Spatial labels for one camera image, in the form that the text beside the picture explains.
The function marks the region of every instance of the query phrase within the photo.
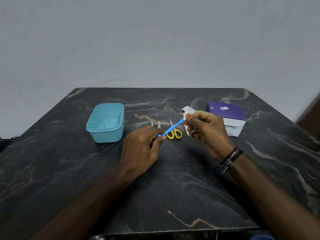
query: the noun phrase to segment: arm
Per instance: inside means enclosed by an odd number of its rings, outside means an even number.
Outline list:
[[[158,159],[163,129],[151,125],[127,135],[120,163],[95,186],[54,217],[31,240],[87,240],[98,219],[138,176]]]
[[[199,138],[210,155],[220,163],[234,148],[223,119],[204,111],[187,114],[192,137]],[[275,239],[317,239],[320,220],[290,197],[249,156],[242,154],[228,169],[238,185],[247,193]]]

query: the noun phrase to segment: table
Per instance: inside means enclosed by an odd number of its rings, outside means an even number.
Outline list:
[[[233,142],[288,193],[320,216],[320,144],[244,88],[77,88],[0,154],[0,236],[31,237],[108,173],[131,131],[160,121],[169,128],[186,105],[239,104],[248,118]],[[96,144],[86,131],[95,106],[122,103],[120,141]],[[229,174],[200,140],[163,142],[159,160],[137,178],[99,221],[93,234],[241,230],[263,226]]]

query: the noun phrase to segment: black cord bracelet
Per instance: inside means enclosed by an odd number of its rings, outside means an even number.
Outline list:
[[[220,164],[220,167],[224,169],[222,173],[224,173],[229,167],[232,167],[232,163],[241,156],[243,153],[243,150],[241,148],[238,148],[237,146],[234,147],[234,149],[226,156],[226,158],[223,160],[223,162]]]

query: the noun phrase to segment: fingernail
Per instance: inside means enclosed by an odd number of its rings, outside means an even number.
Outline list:
[[[187,119],[187,120],[190,120],[192,117],[193,117],[192,114],[190,114],[190,113],[187,113],[187,114],[186,114],[186,119]]]

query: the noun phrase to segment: yellow-handled scissors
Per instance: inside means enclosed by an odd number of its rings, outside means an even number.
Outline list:
[[[173,129],[172,131],[170,131],[168,134],[167,134],[167,137],[172,140],[173,138],[177,138],[177,139],[181,139],[182,137],[182,132],[181,130],[179,129]]]

